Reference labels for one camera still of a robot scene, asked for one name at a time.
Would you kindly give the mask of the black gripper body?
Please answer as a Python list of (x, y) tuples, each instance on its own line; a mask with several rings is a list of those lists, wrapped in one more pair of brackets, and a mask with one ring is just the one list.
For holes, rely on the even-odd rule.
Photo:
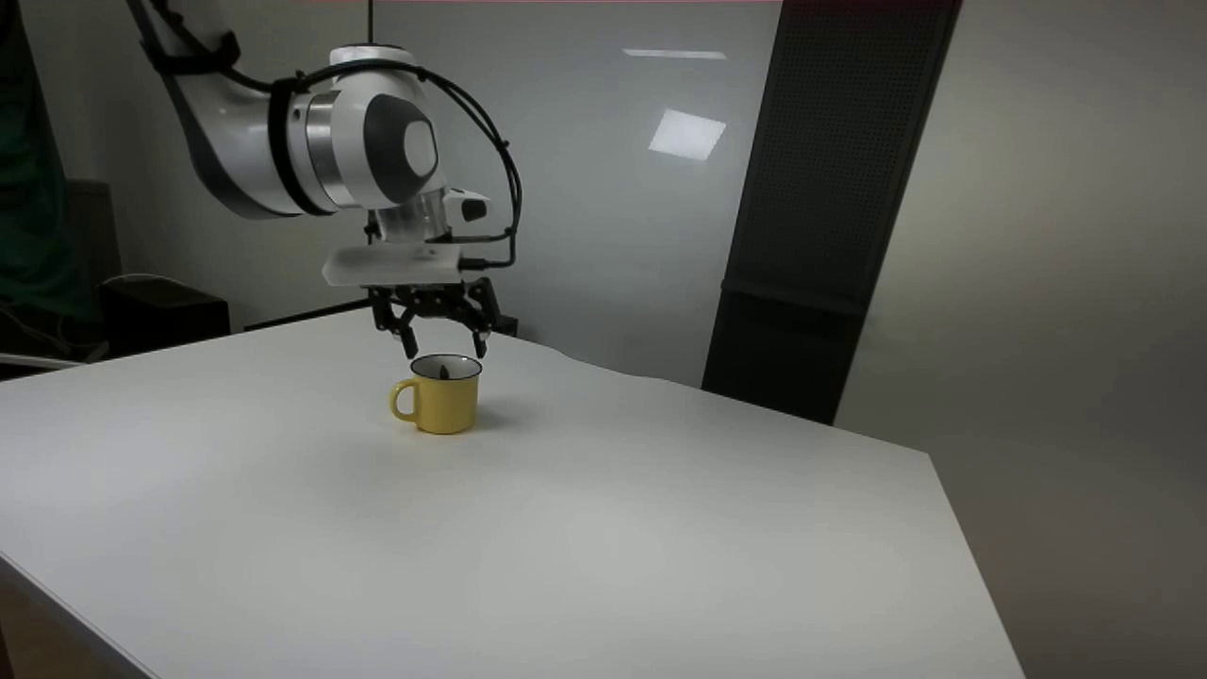
[(495, 288), (485, 280), (447, 288), (372, 288), (368, 308), (378, 323), (411, 323), (415, 317), (495, 323), (503, 317)]

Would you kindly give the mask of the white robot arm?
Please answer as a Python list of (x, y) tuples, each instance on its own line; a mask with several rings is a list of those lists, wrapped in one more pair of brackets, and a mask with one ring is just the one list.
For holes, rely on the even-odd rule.
[[(361, 289), (407, 360), (420, 356), (415, 317), (463, 323), (473, 351), (485, 356), (503, 323), (485, 272), (518, 260), (523, 185), (509, 141), (460, 82), (380, 41), (334, 45), (312, 73), (254, 79), (236, 68), (236, 35), (192, 21), (186, 0), (123, 5), (220, 202), (249, 220), (361, 210), (364, 241), (334, 248), (325, 280)], [(495, 147), (509, 187), (496, 234), (463, 234), (485, 199), (442, 185), (424, 85), (452, 98)]]

